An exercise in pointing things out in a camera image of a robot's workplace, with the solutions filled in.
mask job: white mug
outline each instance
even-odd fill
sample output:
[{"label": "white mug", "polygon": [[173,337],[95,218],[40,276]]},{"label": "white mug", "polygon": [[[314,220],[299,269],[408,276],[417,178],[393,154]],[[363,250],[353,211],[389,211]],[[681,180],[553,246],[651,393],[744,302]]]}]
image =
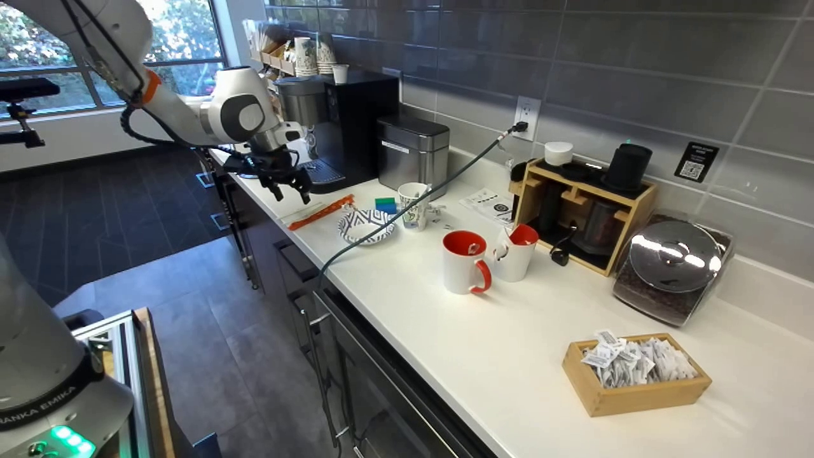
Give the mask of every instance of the white mug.
[{"label": "white mug", "polygon": [[486,239],[477,232],[451,232],[444,237],[444,285],[451,292],[484,294],[492,288],[492,269],[484,258]]},{"label": "white mug", "polygon": [[516,223],[497,246],[493,271],[516,281],[528,276],[540,233],[529,223]]},{"label": "white mug", "polygon": [[[432,187],[427,182],[403,182],[397,187],[400,195],[400,211],[408,209],[412,201],[423,199]],[[430,223],[430,199],[419,201],[411,211],[403,214],[404,229],[426,229]]]}]

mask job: kitchen counter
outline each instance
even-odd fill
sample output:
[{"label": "kitchen counter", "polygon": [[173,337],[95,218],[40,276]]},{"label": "kitchen counter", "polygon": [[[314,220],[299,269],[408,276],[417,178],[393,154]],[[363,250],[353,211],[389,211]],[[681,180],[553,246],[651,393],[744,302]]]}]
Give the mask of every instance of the kitchen counter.
[{"label": "kitchen counter", "polygon": [[[302,218],[343,192],[358,209],[395,190],[376,180],[337,192],[314,192],[302,205],[257,178],[236,182],[277,220]],[[580,265],[558,266],[540,250],[521,281],[452,294],[441,281],[441,239],[447,229],[477,229],[493,239],[497,223],[463,199],[458,182],[441,201],[444,223],[358,246],[329,269],[329,280],[403,354],[497,454],[812,454],[814,342],[748,308],[709,294],[684,328],[666,328],[610,294],[613,280]],[[346,246],[330,214],[288,237],[315,261]],[[589,417],[562,356],[569,341],[597,328],[673,333],[713,375],[697,403],[613,417]]]}]

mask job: backsplash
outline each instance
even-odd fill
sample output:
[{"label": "backsplash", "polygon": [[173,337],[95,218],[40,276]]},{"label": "backsplash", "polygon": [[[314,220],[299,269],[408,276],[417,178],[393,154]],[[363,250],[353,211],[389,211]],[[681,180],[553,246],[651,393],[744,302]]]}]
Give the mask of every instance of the backsplash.
[{"label": "backsplash", "polygon": [[[543,98],[535,143],[497,163],[575,143],[610,163],[624,140],[655,150],[661,211],[726,229],[736,252],[814,280],[814,0],[271,0],[362,69],[403,70],[411,112],[478,153]],[[706,182],[675,167],[717,145]]]}]

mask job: floor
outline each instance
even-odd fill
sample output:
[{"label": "floor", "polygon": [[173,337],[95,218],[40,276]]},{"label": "floor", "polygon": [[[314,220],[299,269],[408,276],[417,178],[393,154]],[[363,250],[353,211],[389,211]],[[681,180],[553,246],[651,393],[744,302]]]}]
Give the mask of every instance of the floor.
[{"label": "floor", "polygon": [[212,241],[216,190],[184,148],[142,148],[0,172],[0,237],[21,271],[59,302],[84,281]]},{"label": "floor", "polygon": [[57,312],[150,308],[173,410],[193,443],[216,431],[224,458],[337,454],[314,368],[271,312],[281,299],[249,288],[222,237],[89,281]]}]

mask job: wall socket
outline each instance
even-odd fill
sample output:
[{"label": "wall socket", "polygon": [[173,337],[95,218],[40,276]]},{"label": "wall socket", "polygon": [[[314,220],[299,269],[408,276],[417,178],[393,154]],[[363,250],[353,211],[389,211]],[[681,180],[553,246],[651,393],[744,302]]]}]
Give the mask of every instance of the wall socket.
[{"label": "wall socket", "polygon": [[540,116],[540,98],[533,97],[516,97],[516,112],[514,112],[514,125],[528,122],[528,131],[514,131],[516,136],[535,140],[535,127]]}]

